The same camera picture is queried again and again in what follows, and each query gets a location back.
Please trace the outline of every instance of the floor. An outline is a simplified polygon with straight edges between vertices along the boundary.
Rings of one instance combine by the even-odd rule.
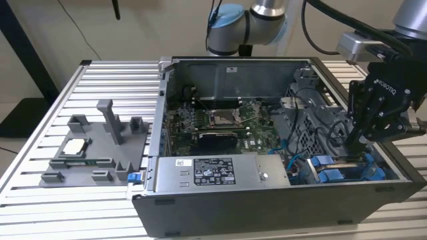
[[[17,103],[0,103],[0,122],[8,116]],[[0,137],[0,147],[19,152],[27,142],[27,138],[3,138]],[[16,154],[0,149],[0,177],[7,171]]]

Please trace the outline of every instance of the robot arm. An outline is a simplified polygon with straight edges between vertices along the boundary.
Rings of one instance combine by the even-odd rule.
[[[240,45],[267,45],[284,31],[284,1],[256,0],[250,10],[239,4],[216,7],[207,27],[211,56],[231,56]]]
[[[343,34],[338,52],[351,61],[371,62],[366,79],[350,82],[354,129],[347,148],[359,151],[367,141],[390,142],[424,135],[426,123],[415,117],[415,111],[427,93],[427,0],[403,2],[394,19],[395,31],[372,28],[320,0],[307,3],[356,30]]]
[[[351,81],[348,88],[354,129],[346,145],[356,150],[363,138],[391,142],[426,134],[426,123],[415,111],[427,93],[427,63],[400,56],[386,46],[375,48],[384,62],[371,62],[366,79]]]

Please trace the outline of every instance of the black pole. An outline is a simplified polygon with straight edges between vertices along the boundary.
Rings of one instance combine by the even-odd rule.
[[[112,0],[115,19],[120,20],[119,0]]]
[[[251,57],[252,56],[254,45],[239,45],[239,56]]]
[[[0,30],[49,105],[59,90],[7,0],[0,0]]]

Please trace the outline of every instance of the wall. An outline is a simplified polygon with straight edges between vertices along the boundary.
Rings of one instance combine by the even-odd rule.
[[[0,103],[39,98],[41,93],[0,31]]]
[[[57,0],[9,0],[16,17],[59,87],[83,59],[96,59]],[[252,0],[224,0],[243,4]],[[103,60],[158,60],[160,56],[206,56],[210,0],[120,0],[122,20],[111,0],[61,0]],[[255,49],[272,56],[274,46]]]

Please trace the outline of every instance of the blue cable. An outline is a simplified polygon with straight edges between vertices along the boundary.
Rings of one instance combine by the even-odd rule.
[[[288,171],[291,170],[292,164],[294,164],[294,162],[295,162],[295,160],[296,160],[296,158],[298,158],[299,156],[300,156],[300,155],[296,154],[296,155],[291,158],[291,160],[288,161],[288,165],[287,165],[287,170],[288,170]]]
[[[282,139],[282,140],[280,140],[280,147],[271,149],[267,154],[268,154],[268,155],[272,155],[272,154],[275,154],[275,151],[280,151],[280,150],[283,150],[286,147],[287,147],[287,140],[286,140],[286,139]]]

